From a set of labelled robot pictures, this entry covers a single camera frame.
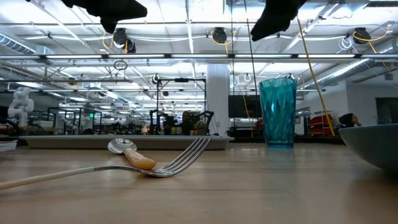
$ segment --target white pillar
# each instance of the white pillar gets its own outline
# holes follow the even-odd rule
[[[220,136],[226,136],[229,128],[228,95],[228,65],[207,65],[206,96],[208,105],[206,109],[214,112],[209,126],[210,134],[218,133]]]

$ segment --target textured drinking glass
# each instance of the textured drinking glass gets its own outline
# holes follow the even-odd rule
[[[260,99],[269,147],[293,147],[297,84],[291,78],[260,82]]]

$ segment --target person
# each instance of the person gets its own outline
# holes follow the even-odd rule
[[[190,135],[191,129],[191,114],[188,111],[184,111],[182,113],[181,132],[183,135]]]
[[[338,121],[340,122],[340,128],[352,128],[357,126],[362,126],[358,121],[358,117],[353,113],[344,114]]]

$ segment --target ceiling beam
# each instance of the ceiling beam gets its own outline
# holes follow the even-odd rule
[[[74,32],[72,32],[67,26],[65,26],[60,20],[58,20],[53,14],[48,12],[48,10],[46,10],[44,8],[44,5],[42,5],[41,3],[36,2],[35,0],[30,1],[30,3],[32,5],[34,5],[37,9],[41,10],[42,12],[44,12],[45,14],[47,14],[48,16],[53,18],[62,29],[67,31],[76,40],[79,40],[85,47],[89,48],[90,50],[92,50],[96,54],[99,53],[97,50],[95,50],[92,47],[90,47],[90,45],[87,42],[85,42],[84,40],[80,39]]]

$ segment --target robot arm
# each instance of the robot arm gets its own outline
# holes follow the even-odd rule
[[[19,87],[14,93],[14,99],[8,108],[8,116],[14,117],[18,115],[19,126],[25,126],[27,124],[27,113],[32,112],[34,109],[33,100],[29,99],[29,93],[31,89],[27,87]]]

